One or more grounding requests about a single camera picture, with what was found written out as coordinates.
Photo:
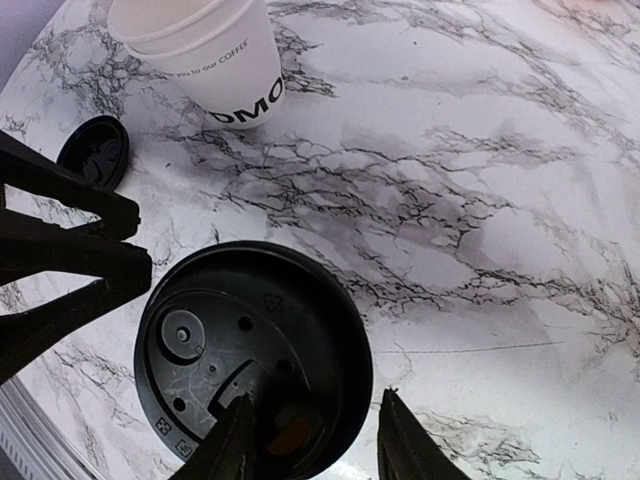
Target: marble table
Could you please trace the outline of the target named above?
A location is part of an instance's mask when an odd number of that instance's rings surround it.
[[[55,158],[100,114],[134,156],[119,193],[154,283],[188,254],[260,239],[347,286],[374,354],[370,415],[322,480],[377,478],[377,410],[400,389],[473,479],[640,478],[637,0],[270,3],[287,98],[255,131],[205,113],[68,2],[0,96],[0,128]],[[10,191],[9,206],[85,222]],[[0,291],[20,311],[86,279]],[[108,480],[180,465],[148,425],[133,344],[147,297],[19,375]]]

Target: gray marble veining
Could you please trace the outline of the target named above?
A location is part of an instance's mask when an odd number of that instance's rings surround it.
[[[157,282],[204,246],[266,239],[320,260],[366,320],[376,388],[323,480],[377,478],[388,386],[474,479],[640,476],[640,5],[635,0],[270,3],[289,90],[251,132],[212,129],[69,2],[0,96],[0,128],[55,158],[99,114],[134,157],[120,192]],[[10,207],[87,220],[10,191]],[[17,311],[81,280],[0,290]],[[179,466],[132,374],[146,298],[20,374],[113,479]]]

